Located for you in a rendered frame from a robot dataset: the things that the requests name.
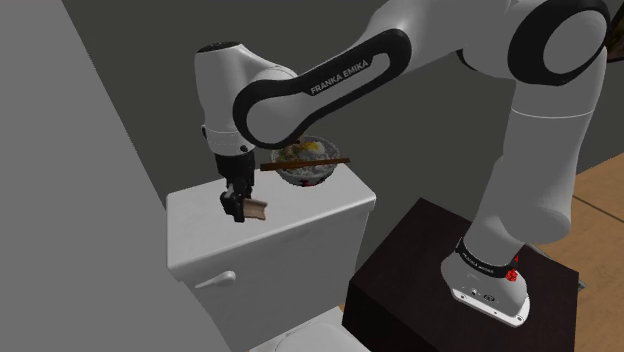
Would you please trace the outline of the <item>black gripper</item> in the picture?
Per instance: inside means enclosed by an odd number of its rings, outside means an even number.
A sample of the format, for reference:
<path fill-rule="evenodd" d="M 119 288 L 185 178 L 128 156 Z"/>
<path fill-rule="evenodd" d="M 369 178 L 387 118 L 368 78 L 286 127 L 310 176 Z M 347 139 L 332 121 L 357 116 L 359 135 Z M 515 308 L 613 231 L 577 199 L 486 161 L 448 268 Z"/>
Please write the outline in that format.
<path fill-rule="evenodd" d="M 253 150 L 240 155 L 215 155 L 217 171 L 226 179 L 226 190 L 219 199 L 227 215 L 235 222 L 243 223 L 244 201 L 251 198 L 255 182 L 255 153 Z"/>

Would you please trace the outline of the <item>small brown bread slice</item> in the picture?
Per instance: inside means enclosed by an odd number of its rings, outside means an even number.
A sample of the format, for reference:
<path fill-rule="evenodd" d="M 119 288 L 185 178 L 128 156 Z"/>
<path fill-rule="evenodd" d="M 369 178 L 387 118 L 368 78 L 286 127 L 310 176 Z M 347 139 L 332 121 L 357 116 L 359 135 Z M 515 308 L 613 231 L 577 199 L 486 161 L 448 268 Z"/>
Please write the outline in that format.
<path fill-rule="evenodd" d="M 243 199 L 243 216 L 264 221 L 266 219 L 267 203 L 255 199 Z"/>

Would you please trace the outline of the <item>white toilet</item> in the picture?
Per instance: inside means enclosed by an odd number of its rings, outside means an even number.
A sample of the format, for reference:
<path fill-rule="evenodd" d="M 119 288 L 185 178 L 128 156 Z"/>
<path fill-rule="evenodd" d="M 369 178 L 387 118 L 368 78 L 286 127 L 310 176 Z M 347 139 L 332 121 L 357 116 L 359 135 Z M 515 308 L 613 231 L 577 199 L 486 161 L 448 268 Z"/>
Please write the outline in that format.
<path fill-rule="evenodd" d="M 265 217 L 236 222 L 222 180 L 171 193 L 167 265 L 231 352 L 249 352 L 346 300 L 375 193 L 347 166 L 323 183 L 291 185 L 258 171 Z"/>

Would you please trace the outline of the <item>bowl of rice with chopsticks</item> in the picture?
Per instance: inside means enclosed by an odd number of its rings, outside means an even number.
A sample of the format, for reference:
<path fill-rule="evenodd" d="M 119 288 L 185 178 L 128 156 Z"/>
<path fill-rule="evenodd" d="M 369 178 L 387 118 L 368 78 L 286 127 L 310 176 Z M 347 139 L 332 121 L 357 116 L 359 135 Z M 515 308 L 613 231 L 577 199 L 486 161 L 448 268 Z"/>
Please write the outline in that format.
<path fill-rule="evenodd" d="M 275 171 L 288 183 L 311 187 L 323 183 L 339 164 L 349 163 L 330 141 L 317 136 L 303 135 L 293 144 L 272 150 L 271 159 L 260 165 L 264 172 Z"/>

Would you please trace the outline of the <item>dark robot stand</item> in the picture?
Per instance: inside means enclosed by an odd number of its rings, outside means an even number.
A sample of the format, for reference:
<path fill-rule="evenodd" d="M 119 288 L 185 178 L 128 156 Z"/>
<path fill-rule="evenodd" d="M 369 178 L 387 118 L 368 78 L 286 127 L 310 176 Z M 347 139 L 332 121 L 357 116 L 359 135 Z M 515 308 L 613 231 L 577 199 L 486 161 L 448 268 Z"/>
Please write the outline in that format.
<path fill-rule="evenodd" d="M 419 199 L 350 280 L 343 326 L 370 352 L 574 352 L 579 275 L 528 247 L 519 252 L 524 324 L 453 297 L 440 264 L 469 226 Z"/>

